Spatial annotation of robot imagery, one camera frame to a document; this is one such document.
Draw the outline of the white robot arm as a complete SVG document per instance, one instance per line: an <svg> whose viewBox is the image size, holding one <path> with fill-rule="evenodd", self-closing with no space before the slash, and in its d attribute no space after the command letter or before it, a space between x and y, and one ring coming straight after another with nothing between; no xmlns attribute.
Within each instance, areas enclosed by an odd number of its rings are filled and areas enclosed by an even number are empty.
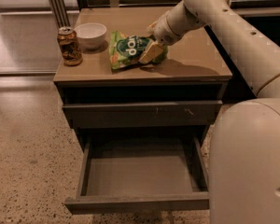
<svg viewBox="0 0 280 224"><path fill-rule="evenodd" d="M255 97L217 120L209 159L210 224L280 224L280 47L230 8L182 0L162 15L141 61L203 25L211 28Z"/></svg>

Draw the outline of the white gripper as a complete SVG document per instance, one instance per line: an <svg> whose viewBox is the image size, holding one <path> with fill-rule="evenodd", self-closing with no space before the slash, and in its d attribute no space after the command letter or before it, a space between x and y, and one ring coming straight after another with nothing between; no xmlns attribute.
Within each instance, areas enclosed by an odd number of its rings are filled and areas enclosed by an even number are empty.
<svg viewBox="0 0 280 224"><path fill-rule="evenodd" d="M147 27L149 34L154 34L157 41L150 40L139 58L139 62L160 63L164 60L164 45L172 46L178 42L183 34L183 19L172 10L164 13L157 21Z"/></svg>

